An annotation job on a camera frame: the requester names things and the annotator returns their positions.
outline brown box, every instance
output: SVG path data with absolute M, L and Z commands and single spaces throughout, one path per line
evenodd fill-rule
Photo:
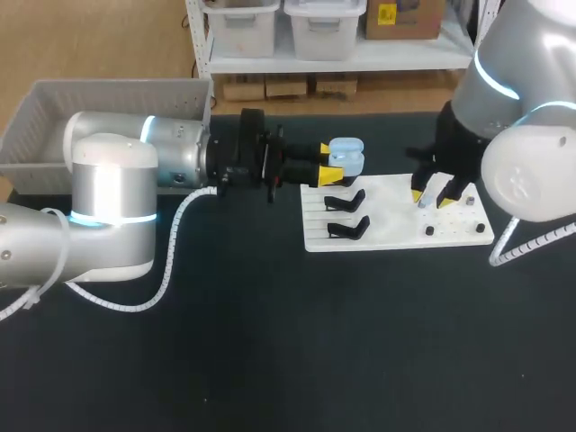
M 367 39 L 436 39 L 446 0 L 368 0 Z
M 263 101 L 264 76 L 233 75 L 227 76 L 222 86 L 227 101 Z
M 295 97 L 308 93 L 308 80 L 304 74 L 266 75 L 266 97 Z
M 316 75 L 316 93 L 351 99 L 356 94 L 358 76 L 350 73 Z

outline black tablecloth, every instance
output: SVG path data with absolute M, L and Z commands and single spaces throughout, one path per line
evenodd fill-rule
M 357 136 L 365 174 L 412 171 L 434 115 L 282 121 L 289 140 Z M 213 132 L 233 133 L 235 118 Z M 483 195 L 493 228 L 508 216 Z M 160 284 L 182 198 L 159 200 L 138 281 L 86 285 L 131 304 Z M 69 210 L 69 198 L 15 202 Z M 554 225 L 524 224 L 515 241 Z M 300 196 L 195 202 L 152 310 L 105 310 L 58 286 L 0 323 L 3 431 L 541 431 L 576 428 L 574 240 L 492 269 L 489 247 L 309 254 Z M 15 293 L 3 292 L 0 307 Z

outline hole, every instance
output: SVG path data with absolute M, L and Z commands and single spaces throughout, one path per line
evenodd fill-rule
M 182 174 L 176 174 L 174 176 L 174 183 L 181 185 L 185 180 L 185 177 Z

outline white plastic bin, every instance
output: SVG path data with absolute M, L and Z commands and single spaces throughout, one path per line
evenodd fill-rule
M 345 60 L 354 53 L 366 0 L 285 0 L 292 18 L 296 58 Z
M 215 7 L 203 4 L 214 35 L 214 48 L 224 57 L 272 57 L 276 11 L 280 0 L 258 7 Z

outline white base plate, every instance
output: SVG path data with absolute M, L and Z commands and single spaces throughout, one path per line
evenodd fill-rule
M 425 201 L 430 201 L 425 209 L 420 209 L 412 201 L 410 174 L 360 176 L 348 188 L 311 188 L 303 185 L 302 222 L 306 250 L 345 252 L 491 244 L 494 232 L 474 184 L 466 188 L 460 202 L 440 210 L 436 208 L 436 197 L 451 178 L 446 174 L 432 177 L 423 197 Z M 350 201 L 360 189 L 365 190 L 366 198 L 355 213 L 327 211 L 325 196 Z M 474 197 L 474 205 L 466 205 L 469 196 Z M 329 238 L 329 222 L 355 227 L 366 215 L 371 223 L 361 239 Z M 483 233 L 476 232 L 479 223 L 486 226 Z M 434 227 L 433 236 L 426 235 L 428 226 Z

